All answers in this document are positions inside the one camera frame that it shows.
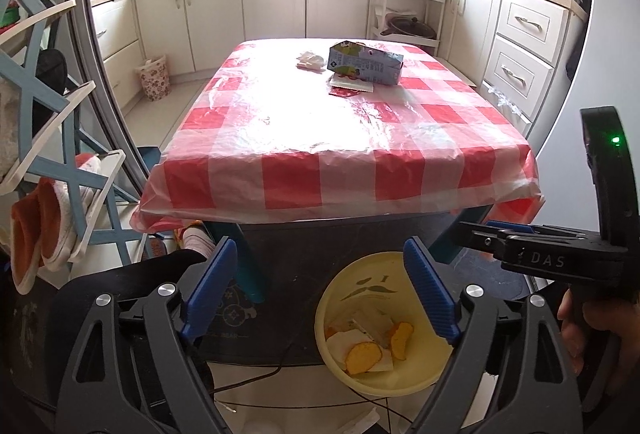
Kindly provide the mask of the person's right hand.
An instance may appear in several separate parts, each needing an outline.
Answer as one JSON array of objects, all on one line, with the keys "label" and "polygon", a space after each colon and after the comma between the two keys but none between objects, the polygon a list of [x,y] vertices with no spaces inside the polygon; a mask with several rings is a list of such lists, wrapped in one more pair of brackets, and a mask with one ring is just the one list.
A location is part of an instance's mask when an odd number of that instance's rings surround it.
[{"label": "person's right hand", "polygon": [[610,301],[578,305],[572,291],[567,290],[558,310],[558,318],[562,321],[562,340],[576,376],[584,366],[588,331],[608,331],[620,338],[620,354],[617,366],[608,378],[608,394],[619,391],[639,362],[639,304]]}]

